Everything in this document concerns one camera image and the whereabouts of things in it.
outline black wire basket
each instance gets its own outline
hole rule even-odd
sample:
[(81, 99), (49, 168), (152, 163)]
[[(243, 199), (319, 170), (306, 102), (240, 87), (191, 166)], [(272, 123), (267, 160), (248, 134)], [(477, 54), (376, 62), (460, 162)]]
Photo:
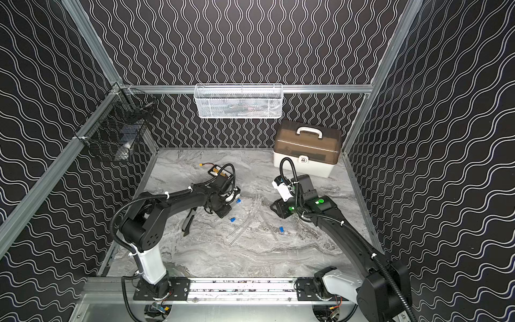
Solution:
[(130, 161), (157, 104), (153, 95), (123, 89), (81, 141), (101, 161)]

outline gray marble surface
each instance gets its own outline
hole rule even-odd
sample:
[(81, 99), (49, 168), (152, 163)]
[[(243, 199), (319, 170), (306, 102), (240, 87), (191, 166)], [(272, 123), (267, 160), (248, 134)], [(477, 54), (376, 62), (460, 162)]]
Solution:
[[(281, 219), (270, 210), (270, 204), (280, 197), (271, 184), (279, 175), (279, 169), (273, 166), (271, 150), (162, 150), (146, 190), (173, 192), (206, 181), (209, 167), (199, 166), (200, 162), (234, 164), (236, 185), (242, 190), (243, 202), (233, 206), (223, 219), (199, 208), (186, 237), (182, 236), (181, 226), (187, 212), (168, 219), (159, 246), (171, 275), (310, 277), (329, 265), (357, 275), (347, 257), (319, 228), (297, 216)], [(285, 175), (291, 177), (291, 171)], [(335, 166), (330, 178), (311, 176), (311, 179), (319, 195), (330, 196), (352, 225), (370, 240), (343, 162)], [(230, 246), (234, 237), (228, 239), (227, 235), (246, 220), (253, 203), (258, 206), (254, 220)], [(277, 241), (262, 216), (269, 222)], [(108, 276), (132, 274), (135, 270), (134, 261), (122, 248), (115, 255)]]

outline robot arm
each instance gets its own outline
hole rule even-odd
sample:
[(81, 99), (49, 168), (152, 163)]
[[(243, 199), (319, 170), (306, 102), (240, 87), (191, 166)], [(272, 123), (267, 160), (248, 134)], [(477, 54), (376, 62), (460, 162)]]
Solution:
[(133, 248), (132, 256), (140, 278), (156, 300), (165, 298), (170, 290), (168, 273), (159, 251), (159, 241), (168, 218), (197, 207), (204, 207), (208, 212), (214, 211), (223, 218), (231, 210), (228, 201), (237, 199), (239, 188), (234, 185), (234, 174), (227, 171), (224, 174), (213, 172), (215, 167), (210, 170), (213, 179), (193, 184), (188, 193), (175, 197), (177, 193), (174, 193), (168, 199), (152, 199), (152, 194), (142, 193), (138, 199), (143, 200), (135, 202), (122, 219), (119, 231)]
[[(328, 267), (315, 274), (315, 293), (322, 298), (339, 295), (358, 304), (363, 315), (371, 322), (388, 321), (411, 306), (411, 287), (406, 266), (400, 261), (389, 261), (360, 236), (331, 198), (318, 196), (308, 175), (294, 176), (292, 181), (282, 175), (274, 180), (272, 185), (279, 191), (281, 198), (270, 206), (271, 210), (281, 218), (297, 213), (305, 221), (310, 219), (338, 245), (360, 277), (355, 278), (336, 267)], [(392, 283), (396, 284), (399, 292), (392, 288)]]

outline white wire basket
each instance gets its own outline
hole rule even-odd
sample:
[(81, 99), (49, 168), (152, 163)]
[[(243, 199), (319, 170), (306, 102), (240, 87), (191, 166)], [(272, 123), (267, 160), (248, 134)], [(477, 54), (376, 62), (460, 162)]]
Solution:
[(201, 118), (280, 118), (282, 84), (196, 84), (193, 99)]

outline white toolbox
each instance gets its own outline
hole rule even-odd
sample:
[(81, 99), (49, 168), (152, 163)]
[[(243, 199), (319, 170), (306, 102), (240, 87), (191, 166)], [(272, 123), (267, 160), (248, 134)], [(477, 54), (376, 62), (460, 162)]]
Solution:
[[(273, 165), (289, 157), (299, 173), (327, 178), (338, 163), (342, 131), (304, 123), (283, 121), (273, 147)], [(291, 170), (288, 162), (284, 169)]]

